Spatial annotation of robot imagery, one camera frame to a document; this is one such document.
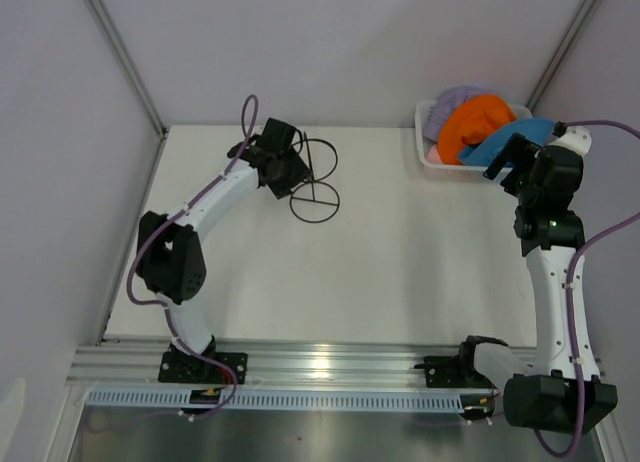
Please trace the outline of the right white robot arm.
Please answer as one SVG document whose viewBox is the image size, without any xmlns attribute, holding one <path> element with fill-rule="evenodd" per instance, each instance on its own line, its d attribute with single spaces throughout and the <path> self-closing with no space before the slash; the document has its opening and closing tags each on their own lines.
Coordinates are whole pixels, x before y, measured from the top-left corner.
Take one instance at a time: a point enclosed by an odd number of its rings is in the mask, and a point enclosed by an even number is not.
<svg viewBox="0 0 640 462">
<path fill-rule="evenodd" d="M 535 360 L 525 364 L 500 339 L 470 336 L 455 370 L 466 385 L 487 379 L 498 389 L 515 427 L 583 435 L 618 402 L 591 351 L 582 286 L 587 244 L 570 208 L 591 144 L 581 126 L 555 130 L 545 145 L 514 134 L 483 173 L 517 200 L 514 232 L 534 293 Z"/>
</svg>

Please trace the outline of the blue bucket hat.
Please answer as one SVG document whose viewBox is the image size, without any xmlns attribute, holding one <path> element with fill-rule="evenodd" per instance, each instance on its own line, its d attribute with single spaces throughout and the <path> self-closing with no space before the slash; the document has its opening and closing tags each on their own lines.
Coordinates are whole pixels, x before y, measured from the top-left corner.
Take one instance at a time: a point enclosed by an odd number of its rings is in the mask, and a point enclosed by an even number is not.
<svg viewBox="0 0 640 462">
<path fill-rule="evenodd" d="M 464 166 L 488 167 L 513 135 L 519 134 L 537 145 L 543 145 L 550 138 L 554 124 L 548 118 L 518 119 L 501 127 L 479 145 L 462 149 L 458 161 Z"/>
</svg>

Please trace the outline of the orange bucket hat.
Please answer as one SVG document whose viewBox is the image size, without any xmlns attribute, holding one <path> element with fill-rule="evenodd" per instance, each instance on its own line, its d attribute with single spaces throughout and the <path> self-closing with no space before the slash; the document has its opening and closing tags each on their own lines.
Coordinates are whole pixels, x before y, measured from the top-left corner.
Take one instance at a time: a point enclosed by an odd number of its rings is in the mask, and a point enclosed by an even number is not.
<svg viewBox="0 0 640 462">
<path fill-rule="evenodd" d="M 501 127 L 517 120 L 510 106 L 493 94 L 470 98 L 451 114 L 437 139 L 440 159 L 445 165 L 461 165 L 460 152 L 482 144 Z"/>
</svg>

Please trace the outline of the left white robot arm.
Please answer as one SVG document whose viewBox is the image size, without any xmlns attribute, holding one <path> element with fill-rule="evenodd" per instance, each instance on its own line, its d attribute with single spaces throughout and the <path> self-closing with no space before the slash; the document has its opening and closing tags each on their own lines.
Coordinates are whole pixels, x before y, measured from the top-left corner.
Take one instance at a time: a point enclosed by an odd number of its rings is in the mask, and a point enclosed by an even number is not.
<svg viewBox="0 0 640 462">
<path fill-rule="evenodd" d="M 282 199 L 310 179 L 295 143 L 296 127 L 270 118 L 259 134 L 246 134 L 227 154 L 227 165 L 173 212 L 146 212 L 138 226 L 136 256 L 128 278 L 139 277 L 153 293 L 172 335 L 158 379 L 164 383 L 235 385 L 235 371 L 216 357 L 216 342 L 196 296 L 206 263 L 202 243 L 215 224 L 244 197 L 267 187 Z"/>
</svg>

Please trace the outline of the black wire hat stand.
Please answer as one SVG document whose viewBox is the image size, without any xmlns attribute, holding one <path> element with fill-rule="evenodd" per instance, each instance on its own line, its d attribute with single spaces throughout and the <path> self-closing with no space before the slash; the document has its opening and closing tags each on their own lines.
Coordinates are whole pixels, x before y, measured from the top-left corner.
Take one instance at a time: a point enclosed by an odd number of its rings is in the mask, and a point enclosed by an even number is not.
<svg viewBox="0 0 640 462">
<path fill-rule="evenodd" d="M 323 138 L 309 136 L 306 131 L 298 131 L 298 140 L 292 147 L 309 169 L 309 174 L 288 196 L 289 210 L 299 221 L 319 225 L 333 219 L 341 207 L 339 191 L 330 179 L 339 167 L 339 153 L 335 145 Z M 314 161 L 314 151 L 319 149 L 329 156 L 330 164 L 318 169 Z"/>
</svg>

